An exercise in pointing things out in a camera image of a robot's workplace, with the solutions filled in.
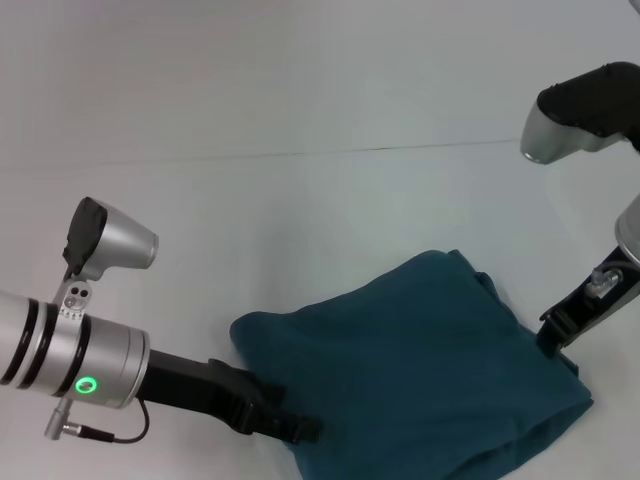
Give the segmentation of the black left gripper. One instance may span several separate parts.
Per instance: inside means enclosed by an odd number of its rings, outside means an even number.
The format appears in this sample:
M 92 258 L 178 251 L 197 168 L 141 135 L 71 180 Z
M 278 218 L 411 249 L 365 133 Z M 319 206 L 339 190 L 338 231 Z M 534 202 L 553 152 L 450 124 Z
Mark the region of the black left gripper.
M 209 415 L 241 434 L 317 442 L 320 421 L 279 409 L 284 393 L 283 387 L 220 360 L 201 363 L 153 350 L 137 397 Z

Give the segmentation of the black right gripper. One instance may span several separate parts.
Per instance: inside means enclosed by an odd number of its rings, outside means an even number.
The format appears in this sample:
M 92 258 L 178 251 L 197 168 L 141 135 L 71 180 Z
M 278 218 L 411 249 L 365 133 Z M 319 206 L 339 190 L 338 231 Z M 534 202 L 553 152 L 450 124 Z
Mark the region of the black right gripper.
M 620 247 L 541 317 L 536 344 L 549 358 L 640 296 L 640 265 Z

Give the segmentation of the blue shirt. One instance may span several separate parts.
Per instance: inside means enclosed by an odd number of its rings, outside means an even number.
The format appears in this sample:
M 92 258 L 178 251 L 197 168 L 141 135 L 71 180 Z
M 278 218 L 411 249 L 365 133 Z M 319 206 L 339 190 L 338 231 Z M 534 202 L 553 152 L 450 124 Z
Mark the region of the blue shirt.
M 303 480 L 500 480 L 592 406 L 459 252 L 424 252 L 350 293 L 230 328 L 246 366 L 317 416 Z

